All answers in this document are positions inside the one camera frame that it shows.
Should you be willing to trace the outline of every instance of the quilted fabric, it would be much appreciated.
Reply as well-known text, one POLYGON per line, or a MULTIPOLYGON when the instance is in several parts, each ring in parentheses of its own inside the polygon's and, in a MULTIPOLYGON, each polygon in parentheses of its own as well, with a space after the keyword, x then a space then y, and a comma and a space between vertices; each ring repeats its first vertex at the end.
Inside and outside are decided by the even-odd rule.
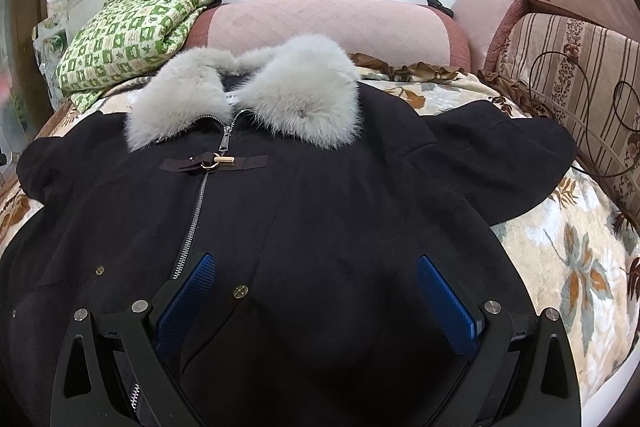
POLYGON ((186 47, 209 46, 233 54, 277 46, 294 35, 321 33, 348 53, 389 64, 470 67, 462 29, 429 8, 384 0, 257 0, 209 10, 186 47))

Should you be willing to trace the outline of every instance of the black cable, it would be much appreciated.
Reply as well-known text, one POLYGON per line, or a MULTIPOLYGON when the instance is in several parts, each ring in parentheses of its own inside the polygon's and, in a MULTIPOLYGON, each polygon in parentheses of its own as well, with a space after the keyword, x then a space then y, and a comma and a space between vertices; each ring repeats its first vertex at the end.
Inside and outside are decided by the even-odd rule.
MULTIPOLYGON (((584 77, 584 81, 587 84, 587 114, 586 117, 584 119, 584 141, 587 145, 587 152, 589 153, 589 159, 591 161, 591 164, 593 166, 596 165, 596 162, 593 158, 593 153, 591 153, 591 146, 589 144, 589 115, 591 113, 591 102, 593 102, 593 93, 591 92, 591 84, 589 83, 589 79, 587 77, 587 74, 584 72, 583 68, 581 67, 580 64, 578 64, 578 61, 572 57, 571 55, 568 55, 566 53, 563 52, 556 52, 556 51, 548 51, 548 52, 542 52, 540 55, 538 55, 536 58, 533 59, 533 62, 531 63, 531 74, 529 75, 529 100, 531 101, 531 103, 533 104, 533 96, 532 96, 532 90, 531 90, 531 84, 533 83, 532 80, 532 76, 533 76, 533 68, 536 65, 536 62, 540 60, 540 58, 545 57, 545 55, 561 55, 562 57, 564 57, 569 63, 574 64, 575 66, 578 66, 578 69, 580 70, 580 73, 582 73, 582 76, 584 77)), ((620 115, 618 114, 618 105, 616 104, 616 98, 618 98, 618 103, 620 103, 620 98, 619 97, 619 91, 620 89, 622 89, 623 86, 628 86, 629 89, 631 89, 631 92, 634 94, 634 96, 636 97, 636 100, 638 101, 638 107, 640 107, 640 96, 638 96, 638 93, 636 92, 636 90, 633 88, 633 86, 631 86, 631 84, 629 84, 626 80, 619 80, 616 85, 613 88, 613 96, 611 99, 611 108, 613 109, 614 114, 616 115, 616 118, 618 118, 618 121, 620 122, 620 125, 622 127, 624 127, 626 130, 631 131, 633 133, 640 133, 640 128, 638 129, 634 129, 633 127, 629 127, 627 124, 625 124, 622 121, 622 118, 620 117, 620 115)), ((572 166, 571 168, 575 171, 578 172, 582 172, 583 174, 587 174, 593 178, 600 178, 600 179, 605 179, 605 178, 617 178, 619 176, 622 176, 623 174, 627 174, 628 172, 631 172, 633 169, 636 168, 636 166, 638 165, 638 160, 640 158, 640 154, 636 153, 636 156, 634 158, 634 162, 633 165, 631 165, 629 168, 617 172, 616 174, 596 174, 595 172, 587 172, 587 171, 583 171, 582 169, 578 169, 577 167, 572 166)))

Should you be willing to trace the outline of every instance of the gray fur collar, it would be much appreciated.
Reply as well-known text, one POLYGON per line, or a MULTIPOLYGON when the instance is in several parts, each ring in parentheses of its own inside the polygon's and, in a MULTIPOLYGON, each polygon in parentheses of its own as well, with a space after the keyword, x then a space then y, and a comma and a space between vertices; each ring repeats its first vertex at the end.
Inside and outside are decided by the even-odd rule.
POLYGON ((273 133, 337 148, 358 134, 359 79, 340 46, 321 35, 240 57, 194 48, 169 60, 140 91, 127 118, 127 144, 136 150, 177 135, 200 116, 230 123, 238 110, 250 109, 273 133), (233 95, 223 90, 220 74, 247 73, 252 74, 233 95))

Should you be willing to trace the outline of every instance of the metal screw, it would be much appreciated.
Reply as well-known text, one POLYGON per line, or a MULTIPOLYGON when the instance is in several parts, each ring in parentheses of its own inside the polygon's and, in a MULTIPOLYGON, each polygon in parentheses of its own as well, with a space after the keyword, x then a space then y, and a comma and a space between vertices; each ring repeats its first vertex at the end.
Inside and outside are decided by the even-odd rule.
POLYGON ((558 313, 558 310, 555 310, 553 308, 547 308, 545 310, 545 315, 546 315, 546 318, 548 318, 550 321, 556 321, 560 318, 560 314, 558 313))
POLYGON ((236 299, 241 299, 242 297, 247 295, 247 293, 249 293, 249 288, 244 284, 236 286, 236 288, 234 289, 234 297, 236 299))
POLYGON ((88 314, 89 312, 87 310, 85 310, 84 308, 80 308, 78 311, 76 311, 76 313, 74 313, 74 320, 78 322, 84 321, 88 314))
POLYGON ((492 315, 497 315, 502 311, 502 306, 500 306, 500 303, 496 301, 487 301, 484 303, 484 309, 492 315))
POLYGON ((143 301, 142 299, 140 301, 135 301, 131 305, 131 311, 133 311, 134 313, 142 313, 147 308, 149 308, 149 303, 146 301, 143 301))

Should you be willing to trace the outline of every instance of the metal zipper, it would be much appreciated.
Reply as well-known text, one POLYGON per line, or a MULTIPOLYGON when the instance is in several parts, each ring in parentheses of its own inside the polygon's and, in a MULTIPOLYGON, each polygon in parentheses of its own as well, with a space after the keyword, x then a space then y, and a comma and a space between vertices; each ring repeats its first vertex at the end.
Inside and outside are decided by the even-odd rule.
MULTIPOLYGON (((224 156, 229 149, 229 139, 231 138, 231 132, 236 126, 236 122, 238 121, 238 118, 242 114, 246 114, 248 112, 250 112, 248 109, 243 109, 242 111, 238 112, 230 125, 225 124, 223 121, 219 120, 217 117, 213 116, 212 114, 204 114, 202 116, 197 117, 195 120, 191 120, 191 122, 188 124, 186 128, 191 127, 198 120, 204 120, 205 118, 210 118, 211 120, 214 120, 215 122, 220 124, 220 126, 223 129, 223 135, 222 135, 222 141, 220 142, 220 147, 218 148, 218 153, 221 156, 224 156)), ((180 250, 180 256, 178 257, 178 263, 175 266, 172 279, 178 279, 178 277, 180 277, 180 274, 184 269, 184 265, 187 262, 187 257, 189 256, 189 250, 191 248, 191 242, 193 241, 193 236, 195 235, 196 227, 198 225, 198 219, 200 218, 200 210, 202 209, 202 202, 204 201, 204 194, 207 189, 207 180, 209 180, 210 174, 211 174, 211 171, 205 171, 202 181, 200 182, 198 197, 196 199, 196 207, 193 212, 193 218, 191 219, 191 224, 189 226, 189 232, 187 233, 187 239, 185 240, 184 245, 182 246, 182 250, 180 250)), ((139 399, 140 399, 140 385, 136 383, 134 384, 133 389, 131 390, 131 395, 129 397, 129 401, 136 415, 138 414, 136 409, 138 407, 139 399)))
POLYGON ((136 415, 138 414, 136 409, 138 407, 139 398, 140 398, 140 386, 136 384, 133 386, 133 389, 131 390, 131 397, 129 398, 129 401, 131 402, 131 406, 133 407, 133 410, 136 413, 136 415))
MULTIPOLYGON (((218 120, 215 116, 211 116, 211 117, 201 116, 197 118, 197 120, 201 120, 202 118, 213 118, 218 123, 221 123, 221 125, 223 126, 223 135, 222 135, 222 141, 220 142, 220 147, 218 148, 218 153, 221 156, 224 156, 226 151, 228 151, 229 149, 229 139, 231 138, 231 132, 236 126, 236 122, 238 121, 238 118, 242 114, 245 114, 248 112, 249 110, 247 109, 240 111, 238 114, 236 114, 236 116, 234 117, 230 125, 225 125, 221 123, 220 120, 218 120)), ((204 177, 202 178, 202 183, 200 184, 200 190, 198 191, 198 198, 196 199, 196 207, 193 212, 193 219, 191 219, 191 225, 189 226, 189 232, 187 233, 187 238, 184 242, 184 245, 182 246, 180 255, 178 256, 178 263, 175 266, 172 279, 178 279, 178 277, 180 277, 180 274, 184 269, 184 264, 187 262, 187 257, 189 255, 189 250, 191 248, 191 242, 193 241, 193 236, 195 235, 196 227, 198 225, 198 218, 200 217, 200 210, 202 208, 202 201, 204 200, 204 193, 207 188, 207 181, 209 180, 209 174, 210 174, 210 171, 206 171, 204 174, 204 177)))

